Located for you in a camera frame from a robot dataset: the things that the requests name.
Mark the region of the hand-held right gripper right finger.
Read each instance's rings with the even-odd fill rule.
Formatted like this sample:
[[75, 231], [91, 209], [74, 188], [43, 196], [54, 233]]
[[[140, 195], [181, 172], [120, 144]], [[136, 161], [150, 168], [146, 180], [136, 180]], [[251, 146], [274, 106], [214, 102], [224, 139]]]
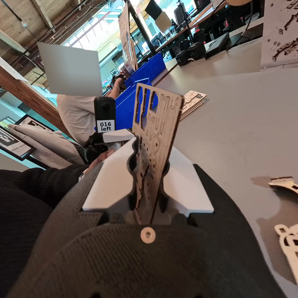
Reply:
[[188, 217], [191, 213], [212, 214], [214, 207], [195, 170], [194, 164], [175, 147], [163, 177], [163, 192], [168, 198], [166, 213]]

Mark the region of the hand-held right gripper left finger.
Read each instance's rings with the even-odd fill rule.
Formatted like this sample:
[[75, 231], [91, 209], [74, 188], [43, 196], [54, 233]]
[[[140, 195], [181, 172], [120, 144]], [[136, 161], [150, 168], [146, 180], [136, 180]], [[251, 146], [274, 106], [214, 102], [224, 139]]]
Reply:
[[127, 223], [139, 224], [134, 211], [137, 201], [136, 173], [140, 138], [134, 137], [108, 157], [82, 206], [85, 212], [121, 214]]

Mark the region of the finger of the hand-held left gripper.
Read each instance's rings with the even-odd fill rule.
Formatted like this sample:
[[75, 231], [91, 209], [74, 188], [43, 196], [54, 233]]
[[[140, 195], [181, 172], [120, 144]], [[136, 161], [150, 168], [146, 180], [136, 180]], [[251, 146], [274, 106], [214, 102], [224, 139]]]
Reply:
[[129, 141], [134, 137], [134, 134], [129, 129], [120, 129], [102, 134], [104, 143]]

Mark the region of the laser-cut wooden part sheet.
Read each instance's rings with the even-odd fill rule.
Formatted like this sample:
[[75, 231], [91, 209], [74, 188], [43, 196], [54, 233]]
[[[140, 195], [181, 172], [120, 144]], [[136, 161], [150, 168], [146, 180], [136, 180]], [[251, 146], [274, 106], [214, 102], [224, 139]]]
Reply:
[[134, 213], [140, 224], [153, 222], [183, 105], [182, 95], [142, 83], [136, 85], [132, 132], [138, 139], [139, 157]]

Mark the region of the assembled layered wooden part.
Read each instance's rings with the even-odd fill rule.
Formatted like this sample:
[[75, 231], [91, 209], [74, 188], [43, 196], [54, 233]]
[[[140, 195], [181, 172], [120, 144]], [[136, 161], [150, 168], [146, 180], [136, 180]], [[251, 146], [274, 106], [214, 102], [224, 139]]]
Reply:
[[[268, 184], [270, 188], [287, 189], [298, 194], [298, 185], [293, 181], [293, 177], [291, 176], [271, 178]], [[286, 256], [296, 284], [298, 284], [298, 224], [291, 227], [278, 224], [274, 229], [279, 235], [280, 247]]]

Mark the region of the grey desk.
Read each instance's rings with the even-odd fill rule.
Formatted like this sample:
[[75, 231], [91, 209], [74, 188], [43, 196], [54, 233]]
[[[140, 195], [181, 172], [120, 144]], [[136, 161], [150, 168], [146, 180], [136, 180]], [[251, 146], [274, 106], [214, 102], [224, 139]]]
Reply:
[[268, 185], [271, 177], [282, 176], [297, 183], [297, 67], [260, 71], [262, 39], [176, 66], [152, 84], [181, 95], [207, 95], [180, 122], [174, 147], [233, 199], [279, 286], [287, 297], [297, 297], [274, 230], [297, 224], [297, 195]]

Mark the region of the person's left hand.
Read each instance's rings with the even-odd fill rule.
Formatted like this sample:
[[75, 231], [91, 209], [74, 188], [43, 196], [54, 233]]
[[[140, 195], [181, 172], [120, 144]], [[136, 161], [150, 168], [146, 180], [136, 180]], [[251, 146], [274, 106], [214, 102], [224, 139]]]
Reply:
[[114, 149], [110, 149], [108, 151], [105, 151], [103, 153], [101, 153], [99, 155], [98, 158], [96, 158], [89, 166], [88, 170], [86, 171], [87, 172], [90, 172], [96, 165], [98, 165], [99, 163], [105, 161], [109, 156], [111, 156], [113, 153], [115, 152]]

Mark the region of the blue plastic bin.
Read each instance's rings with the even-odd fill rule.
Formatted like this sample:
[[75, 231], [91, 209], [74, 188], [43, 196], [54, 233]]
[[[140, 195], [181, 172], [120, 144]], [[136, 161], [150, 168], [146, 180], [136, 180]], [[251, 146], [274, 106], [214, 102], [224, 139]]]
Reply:
[[[133, 126], [133, 115], [135, 107], [135, 97], [136, 97], [136, 85], [137, 83], [142, 83], [151, 86], [149, 78], [145, 78], [139, 81], [136, 81], [133, 86], [128, 87], [121, 95], [115, 100], [116, 105], [116, 130], [121, 129], [131, 129]], [[148, 103], [150, 97], [150, 90], [147, 90], [146, 97], [146, 106], [144, 116], [147, 114]], [[140, 105], [142, 103], [142, 88], [140, 90], [139, 101]], [[155, 111], [155, 108], [158, 105], [158, 97], [154, 95], [152, 108]]]
[[164, 69], [166, 69], [162, 54], [157, 53], [148, 62], [144, 63], [138, 70], [136, 70], [124, 84], [127, 88], [132, 87], [136, 81], [148, 79], [153, 81]]

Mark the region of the grey hooded sweatshirt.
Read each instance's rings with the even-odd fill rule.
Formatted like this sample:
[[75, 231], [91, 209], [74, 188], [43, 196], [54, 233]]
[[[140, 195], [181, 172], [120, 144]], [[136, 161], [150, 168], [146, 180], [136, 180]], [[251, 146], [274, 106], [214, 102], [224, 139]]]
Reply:
[[11, 133], [32, 145], [32, 156], [50, 168], [64, 169], [71, 165], [86, 165], [81, 145], [62, 136], [61, 131], [50, 132], [32, 125], [8, 125]]

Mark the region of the standing cardboard poster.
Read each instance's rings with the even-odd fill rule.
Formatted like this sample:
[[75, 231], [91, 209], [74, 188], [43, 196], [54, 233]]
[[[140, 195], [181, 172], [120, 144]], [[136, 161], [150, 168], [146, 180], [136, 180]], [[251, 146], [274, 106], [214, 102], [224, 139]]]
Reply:
[[135, 47], [130, 36], [129, 10], [127, 3], [125, 3], [124, 9], [118, 17], [118, 23], [120, 28], [120, 39], [122, 43], [124, 66], [127, 71], [132, 74], [136, 70], [138, 70], [138, 63], [136, 59]]

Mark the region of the wooden beam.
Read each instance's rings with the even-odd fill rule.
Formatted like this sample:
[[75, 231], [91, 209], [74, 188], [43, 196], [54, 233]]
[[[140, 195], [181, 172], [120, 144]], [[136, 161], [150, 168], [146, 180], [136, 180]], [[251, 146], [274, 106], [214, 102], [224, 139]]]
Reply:
[[72, 135], [63, 124], [58, 109], [45, 97], [41, 96], [31, 85], [28, 83], [14, 78], [2, 66], [0, 67], [0, 85], [6, 91], [17, 97], [20, 101], [41, 115], [60, 131], [65, 133], [71, 139]]

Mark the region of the stack of wooden kit boards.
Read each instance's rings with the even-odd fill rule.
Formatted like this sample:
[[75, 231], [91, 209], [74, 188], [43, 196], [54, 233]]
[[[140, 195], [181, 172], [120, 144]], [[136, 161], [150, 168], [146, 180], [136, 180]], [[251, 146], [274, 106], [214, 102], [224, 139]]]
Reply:
[[206, 98], [206, 94], [190, 90], [184, 95], [184, 105], [181, 112], [180, 121], [199, 108]]

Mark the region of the black equipment case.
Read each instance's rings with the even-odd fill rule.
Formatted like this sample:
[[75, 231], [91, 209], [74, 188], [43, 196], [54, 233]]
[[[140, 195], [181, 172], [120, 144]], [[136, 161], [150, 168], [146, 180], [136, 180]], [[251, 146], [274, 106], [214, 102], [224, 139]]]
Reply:
[[197, 42], [192, 44], [188, 49], [180, 51], [176, 55], [176, 61], [179, 66], [188, 64], [191, 61], [197, 61], [206, 56], [206, 49], [204, 42]]

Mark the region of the white paper notice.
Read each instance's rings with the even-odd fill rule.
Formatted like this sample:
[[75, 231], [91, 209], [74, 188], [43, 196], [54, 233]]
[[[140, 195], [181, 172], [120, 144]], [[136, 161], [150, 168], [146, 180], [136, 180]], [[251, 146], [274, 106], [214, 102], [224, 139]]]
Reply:
[[9, 73], [17, 80], [28, 82], [22, 75], [20, 75], [11, 65], [9, 65], [2, 57], [0, 57], [0, 67]]

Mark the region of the black metal post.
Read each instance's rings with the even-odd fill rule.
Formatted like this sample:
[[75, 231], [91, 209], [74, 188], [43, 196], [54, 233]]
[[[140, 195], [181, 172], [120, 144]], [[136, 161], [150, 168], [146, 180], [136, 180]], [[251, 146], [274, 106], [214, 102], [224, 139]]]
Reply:
[[149, 47], [151, 54], [154, 56], [156, 54], [156, 51], [154, 49], [154, 46], [151, 43], [151, 39], [149, 38], [148, 30], [146, 30], [144, 26], [146, 24], [144, 21], [144, 18], [142, 17], [141, 13], [136, 13], [136, 10], [134, 9], [132, 3], [129, 0], [125, 0], [124, 2], [128, 5], [129, 13], [132, 15], [137, 27], [139, 28], [142, 36], [147, 42], [147, 45]]

